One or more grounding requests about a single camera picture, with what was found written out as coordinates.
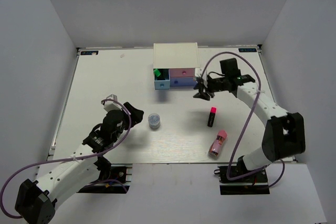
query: blue drawer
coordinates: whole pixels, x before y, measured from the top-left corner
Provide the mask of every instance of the blue drawer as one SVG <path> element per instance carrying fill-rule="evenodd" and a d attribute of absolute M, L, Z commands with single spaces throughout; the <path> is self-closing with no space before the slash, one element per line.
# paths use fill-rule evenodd
<path fill-rule="evenodd" d="M 170 79 L 171 87 L 179 87 L 179 86 L 195 86 L 196 81 L 193 77 L 175 77 Z"/>
<path fill-rule="evenodd" d="M 169 89 L 169 87 L 170 87 L 169 70 L 164 69 L 162 71 L 162 75 L 165 78 L 164 80 L 158 80 L 157 76 L 154 76 L 154 87 L 155 87 L 155 89 Z"/>

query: pink cylinder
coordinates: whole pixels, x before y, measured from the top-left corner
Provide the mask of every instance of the pink cylinder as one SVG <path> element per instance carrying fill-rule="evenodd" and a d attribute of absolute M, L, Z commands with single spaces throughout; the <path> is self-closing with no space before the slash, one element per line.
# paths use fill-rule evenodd
<path fill-rule="evenodd" d="M 227 133 L 224 130 L 221 130 L 217 133 L 216 140 L 212 143 L 209 149 L 209 155 L 213 157 L 218 157 L 220 154 L 223 143 L 227 139 Z"/>

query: white wall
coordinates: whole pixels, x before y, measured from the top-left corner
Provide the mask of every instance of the white wall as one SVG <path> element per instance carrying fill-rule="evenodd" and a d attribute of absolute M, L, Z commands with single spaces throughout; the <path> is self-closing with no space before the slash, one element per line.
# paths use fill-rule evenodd
<path fill-rule="evenodd" d="M 286 0 L 51 0 L 76 47 L 262 44 Z"/>
<path fill-rule="evenodd" d="M 76 49 L 50 0 L 0 0 L 0 185 L 19 168 L 46 160 Z M 5 192 L 16 214 L 23 172 Z M 0 223 L 18 223 L 0 213 Z"/>
<path fill-rule="evenodd" d="M 263 45 L 276 100 L 304 117 L 306 162 L 328 223 L 336 223 L 336 0 L 287 0 Z"/>

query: black label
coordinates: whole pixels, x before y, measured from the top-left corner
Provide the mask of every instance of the black label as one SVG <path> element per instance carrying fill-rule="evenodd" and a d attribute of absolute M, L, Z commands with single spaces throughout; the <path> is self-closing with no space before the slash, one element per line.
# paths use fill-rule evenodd
<path fill-rule="evenodd" d="M 255 48 L 238 48 L 239 52 L 257 52 Z"/>
<path fill-rule="evenodd" d="M 80 55 L 97 55 L 98 51 L 82 51 Z"/>

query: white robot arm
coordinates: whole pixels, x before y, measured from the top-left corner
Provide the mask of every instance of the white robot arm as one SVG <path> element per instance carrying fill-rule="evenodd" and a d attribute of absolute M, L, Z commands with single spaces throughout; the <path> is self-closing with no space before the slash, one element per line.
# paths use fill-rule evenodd
<path fill-rule="evenodd" d="M 229 91 L 235 97 L 252 108 L 258 86 L 248 74 L 242 75 L 235 58 L 220 61 L 221 77 L 205 80 L 201 72 L 196 76 L 198 93 L 194 98 L 209 101 L 215 92 Z M 289 113 L 264 93 L 259 94 L 254 113 L 265 126 L 261 147 L 238 159 L 237 169 L 240 174 L 267 166 L 281 158 L 303 153 L 306 149 L 303 117 L 299 113 Z"/>
<path fill-rule="evenodd" d="M 113 102 L 103 105 L 108 111 L 107 115 L 70 156 L 73 161 L 61 163 L 34 182 L 27 179 L 21 184 L 15 210 L 29 224 L 49 223 L 58 207 L 71 195 L 96 181 L 100 175 L 108 173 L 111 164 L 103 154 L 113 146 L 124 130 L 142 121 L 143 111 L 128 102 L 124 106 L 130 116 Z"/>

